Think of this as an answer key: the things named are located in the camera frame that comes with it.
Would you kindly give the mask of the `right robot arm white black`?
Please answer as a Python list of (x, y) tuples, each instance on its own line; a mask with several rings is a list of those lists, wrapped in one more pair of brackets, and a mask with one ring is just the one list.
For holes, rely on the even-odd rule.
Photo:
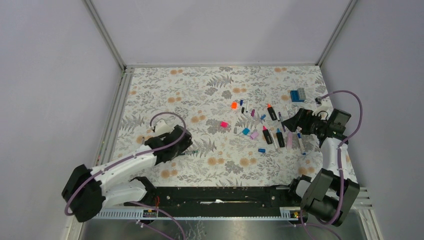
[(314, 135), (323, 156), (322, 168), (314, 178), (295, 178), (287, 191), (287, 201), (313, 215), (321, 223), (340, 226), (354, 204), (360, 186), (345, 172), (348, 138), (345, 125), (351, 114), (334, 109), (327, 119), (300, 108), (282, 124), (291, 132)]

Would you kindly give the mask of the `black highlighter orange cap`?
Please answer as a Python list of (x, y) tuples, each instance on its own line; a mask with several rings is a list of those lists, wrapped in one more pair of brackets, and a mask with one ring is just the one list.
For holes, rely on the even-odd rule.
[(276, 115), (276, 112), (275, 112), (275, 110), (274, 110), (274, 108), (272, 107), (272, 105), (271, 104), (267, 104), (267, 111), (268, 111), (268, 113), (269, 113), (269, 116), (270, 116), (270, 118), (271, 118), (271, 120), (272, 121), (277, 121), (278, 120), (278, 118), (277, 118), (277, 115)]

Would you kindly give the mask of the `lilac pen cap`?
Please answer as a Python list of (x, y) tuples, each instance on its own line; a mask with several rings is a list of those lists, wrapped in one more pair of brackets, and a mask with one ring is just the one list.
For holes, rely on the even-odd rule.
[(251, 140), (255, 140), (258, 137), (259, 133), (257, 131), (254, 131), (249, 137)]

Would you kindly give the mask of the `black highlighter blue cap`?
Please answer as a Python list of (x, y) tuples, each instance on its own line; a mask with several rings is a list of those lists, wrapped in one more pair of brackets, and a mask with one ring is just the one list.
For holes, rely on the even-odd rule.
[(276, 137), (277, 137), (278, 146), (280, 148), (284, 148), (285, 147), (284, 136), (283, 136), (283, 133), (280, 131), (279, 128), (277, 128), (277, 130), (276, 130)]

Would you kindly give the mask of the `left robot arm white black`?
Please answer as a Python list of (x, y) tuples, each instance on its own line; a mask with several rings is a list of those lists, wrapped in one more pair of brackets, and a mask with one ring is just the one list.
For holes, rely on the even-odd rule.
[(136, 201), (144, 206), (152, 204), (152, 185), (145, 178), (131, 175), (173, 160), (192, 143), (191, 133), (176, 125), (171, 132), (151, 137), (122, 159), (92, 168), (77, 166), (61, 193), (66, 201), (65, 214), (84, 223), (115, 205)]

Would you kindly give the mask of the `cyan highlighter cap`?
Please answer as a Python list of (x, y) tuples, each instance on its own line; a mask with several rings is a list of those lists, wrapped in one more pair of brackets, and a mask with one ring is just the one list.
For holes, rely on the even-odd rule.
[(250, 133), (250, 129), (249, 128), (244, 128), (241, 133), (243, 135), (247, 136)]

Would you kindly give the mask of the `purple pen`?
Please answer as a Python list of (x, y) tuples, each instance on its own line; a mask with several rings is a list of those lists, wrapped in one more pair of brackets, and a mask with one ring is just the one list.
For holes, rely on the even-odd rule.
[(278, 112), (278, 118), (279, 118), (279, 121), (281, 123), (283, 132), (286, 132), (286, 128), (285, 128), (285, 125), (284, 125), (284, 120), (283, 120), (282, 114), (280, 112)]

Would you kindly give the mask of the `black highlighter pink cap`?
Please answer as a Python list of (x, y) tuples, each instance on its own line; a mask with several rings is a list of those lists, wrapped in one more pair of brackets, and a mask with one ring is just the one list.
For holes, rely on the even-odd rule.
[(271, 135), (269, 129), (266, 128), (264, 125), (262, 126), (262, 133), (263, 133), (264, 139), (265, 139), (265, 141), (266, 141), (266, 143), (268, 145), (271, 145), (271, 144), (274, 143), (273, 138), (272, 138), (272, 135)]

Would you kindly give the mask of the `white grey marker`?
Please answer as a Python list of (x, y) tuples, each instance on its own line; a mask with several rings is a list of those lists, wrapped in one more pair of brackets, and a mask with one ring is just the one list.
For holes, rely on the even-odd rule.
[(277, 151), (277, 150), (279, 149), (279, 145), (278, 145), (278, 143), (276, 142), (276, 140), (275, 140), (275, 138), (274, 138), (274, 135), (273, 135), (273, 133), (272, 133), (272, 131), (271, 131), (271, 130), (269, 130), (269, 133), (270, 133), (271, 140), (272, 140), (272, 142), (273, 142), (273, 146), (274, 146), (275, 150)]

